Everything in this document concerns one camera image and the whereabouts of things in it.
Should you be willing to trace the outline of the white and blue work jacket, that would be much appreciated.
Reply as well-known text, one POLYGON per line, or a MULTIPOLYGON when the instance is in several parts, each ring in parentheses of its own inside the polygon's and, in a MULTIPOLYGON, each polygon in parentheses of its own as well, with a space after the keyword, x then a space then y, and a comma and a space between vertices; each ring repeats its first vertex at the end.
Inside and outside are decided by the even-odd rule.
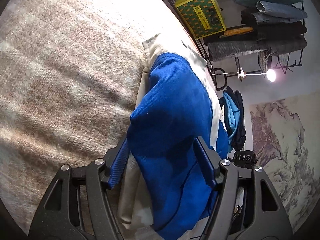
POLYGON ((209 216, 216 200, 194 139, 225 158, 228 135, 206 60, 190 38, 160 33, 143 48, 148 66, 127 132, 131 154, 118 219, 127 230, 151 227, 163 239, 178 239, 209 216))

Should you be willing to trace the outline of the teal and navy folded clothes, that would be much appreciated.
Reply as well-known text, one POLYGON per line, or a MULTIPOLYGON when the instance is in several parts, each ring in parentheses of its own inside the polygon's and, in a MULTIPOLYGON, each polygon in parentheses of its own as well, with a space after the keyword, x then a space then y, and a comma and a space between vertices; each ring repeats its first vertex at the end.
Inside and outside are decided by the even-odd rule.
POLYGON ((229 86, 219 98, 220 107, 224 110, 224 124, 228 134, 228 152, 240 151, 246 142, 244 121, 244 104, 241 93, 233 91, 229 86))

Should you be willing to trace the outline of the black metal clothes rack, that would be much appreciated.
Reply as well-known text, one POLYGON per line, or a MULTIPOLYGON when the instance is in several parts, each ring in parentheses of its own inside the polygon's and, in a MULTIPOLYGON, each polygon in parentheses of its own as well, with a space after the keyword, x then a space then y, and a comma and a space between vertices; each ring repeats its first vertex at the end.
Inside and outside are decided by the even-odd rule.
POLYGON ((218 91, 226 89, 229 77, 238 77, 241 81, 245 75, 265 75, 268 70, 281 69, 284 73, 291 71, 293 67, 302 66, 302 58, 294 64, 290 64, 290 53, 288 49, 299 51, 303 56, 306 44, 304 36, 297 37, 295 40, 257 40, 259 34, 256 30, 223 38, 220 34, 211 37, 191 39, 195 42, 196 48, 200 51, 201 56, 207 61, 207 67, 211 74, 213 83, 217 85, 217 77, 220 75, 224 78, 224 84, 217 87, 218 91), (243 69, 240 65, 239 57, 245 55, 257 55, 258 70, 241 75, 243 69), (214 62, 220 62, 225 59, 234 59, 236 72, 228 74, 223 68, 214 68, 214 62))

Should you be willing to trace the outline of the white clip desk lamp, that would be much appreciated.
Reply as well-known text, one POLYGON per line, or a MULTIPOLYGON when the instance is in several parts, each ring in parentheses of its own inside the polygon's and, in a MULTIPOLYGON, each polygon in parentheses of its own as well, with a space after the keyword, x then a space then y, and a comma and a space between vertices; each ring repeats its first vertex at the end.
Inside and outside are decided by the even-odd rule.
POLYGON ((270 82, 274 82, 277 78, 277 74, 273 69, 268 69, 266 72, 258 71, 258 72, 247 73, 247 72, 244 72, 242 68, 240 68, 240 70, 237 72, 225 73, 223 72, 223 70, 221 70, 221 73, 211 74, 211 76, 218 76, 218 75, 223 75, 224 77, 237 76, 239 79, 244 79, 247 76, 264 76, 270 82))

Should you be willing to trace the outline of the black hanging jacket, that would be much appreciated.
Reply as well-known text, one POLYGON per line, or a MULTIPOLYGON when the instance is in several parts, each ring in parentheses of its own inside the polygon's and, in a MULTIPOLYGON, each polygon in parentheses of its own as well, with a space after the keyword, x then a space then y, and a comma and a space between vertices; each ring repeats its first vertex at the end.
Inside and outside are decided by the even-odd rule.
POLYGON ((253 31, 244 36, 249 40, 288 40, 307 33, 302 21, 290 22, 287 18, 270 16, 253 9, 241 12, 241 23, 253 31))

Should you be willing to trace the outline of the grey plaid blanket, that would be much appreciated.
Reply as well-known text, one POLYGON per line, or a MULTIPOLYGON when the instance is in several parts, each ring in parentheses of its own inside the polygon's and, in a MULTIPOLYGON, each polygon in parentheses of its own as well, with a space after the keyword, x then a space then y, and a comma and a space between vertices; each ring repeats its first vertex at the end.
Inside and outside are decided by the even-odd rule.
POLYGON ((1 14, 1 200, 24 236, 63 164, 85 166, 130 124, 143 42, 194 48, 161 0, 9 0, 1 14))

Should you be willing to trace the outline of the blue denim hanging jacket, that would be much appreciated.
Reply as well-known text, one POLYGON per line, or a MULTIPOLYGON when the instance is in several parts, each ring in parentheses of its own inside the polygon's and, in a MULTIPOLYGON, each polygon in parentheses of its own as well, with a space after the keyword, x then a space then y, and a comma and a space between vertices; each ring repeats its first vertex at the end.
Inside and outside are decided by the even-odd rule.
POLYGON ((295 23, 308 17, 307 13, 292 5, 257 1, 257 12, 252 15, 257 24, 295 23))

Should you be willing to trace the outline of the yellow green patterned box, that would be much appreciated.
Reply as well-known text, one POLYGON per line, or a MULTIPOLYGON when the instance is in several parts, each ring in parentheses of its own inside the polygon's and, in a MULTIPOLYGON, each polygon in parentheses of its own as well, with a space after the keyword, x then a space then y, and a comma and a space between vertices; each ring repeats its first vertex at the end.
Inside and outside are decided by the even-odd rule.
POLYGON ((177 0, 175 7, 197 40, 226 31, 217 0, 177 0))

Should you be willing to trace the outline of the landscape painting wall scroll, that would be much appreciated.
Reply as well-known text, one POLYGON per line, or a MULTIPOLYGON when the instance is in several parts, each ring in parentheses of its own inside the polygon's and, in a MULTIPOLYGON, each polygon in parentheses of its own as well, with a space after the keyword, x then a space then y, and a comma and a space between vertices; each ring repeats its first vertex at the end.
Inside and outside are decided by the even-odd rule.
POLYGON ((293 231, 319 200, 319 92, 250 105, 253 151, 293 231))

